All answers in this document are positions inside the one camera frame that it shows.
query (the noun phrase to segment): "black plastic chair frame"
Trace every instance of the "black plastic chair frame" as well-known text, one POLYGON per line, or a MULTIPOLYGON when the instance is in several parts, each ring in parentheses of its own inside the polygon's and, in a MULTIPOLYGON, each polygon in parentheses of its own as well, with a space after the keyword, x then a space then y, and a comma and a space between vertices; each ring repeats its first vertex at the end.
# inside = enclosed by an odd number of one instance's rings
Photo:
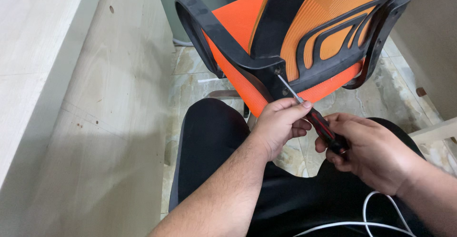
MULTIPOLYGON (((391 29, 410 1, 374 0, 311 30, 302 37, 297 46, 299 78, 290 82, 291 87, 297 93, 311 88, 349 68, 365 56, 365 63, 359 76, 343 86, 346 89, 359 88, 373 74, 391 29), (304 45, 313 33, 317 33, 318 29, 327 28, 373 6, 375 8, 370 14, 367 15, 365 13, 352 18, 318 35, 314 42, 313 65, 310 69, 305 68, 303 62, 304 45), (353 33, 357 30, 353 39, 353 43, 357 44, 363 27, 370 19, 370 29, 366 34, 366 41, 360 47, 352 45, 348 48, 349 39, 353 33), (320 46, 323 40, 349 26, 352 26, 352 28, 346 36, 340 51, 329 59, 320 59, 320 46)), ((267 102, 284 97, 293 97, 287 91, 284 91, 283 83, 276 76, 281 75, 284 79, 287 79, 286 63, 279 55, 262 59, 251 58, 202 0, 176 0, 175 6, 180 21, 198 54, 208 69, 218 78, 223 78, 225 75, 214 60, 213 53, 202 30, 227 61, 260 92, 267 102)))

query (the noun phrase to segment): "orange mesh seat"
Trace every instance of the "orange mesh seat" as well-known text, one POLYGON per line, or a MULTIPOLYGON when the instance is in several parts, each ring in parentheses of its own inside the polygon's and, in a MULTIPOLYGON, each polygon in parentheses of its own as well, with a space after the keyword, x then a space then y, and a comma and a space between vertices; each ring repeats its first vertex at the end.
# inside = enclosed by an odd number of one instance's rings
POLYGON ((237 0, 213 15, 199 0, 176 1, 205 64, 220 68, 219 77, 230 80, 256 117, 268 101, 282 98, 275 73, 311 102, 345 84, 361 86, 409 0, 289 1, 237 0))

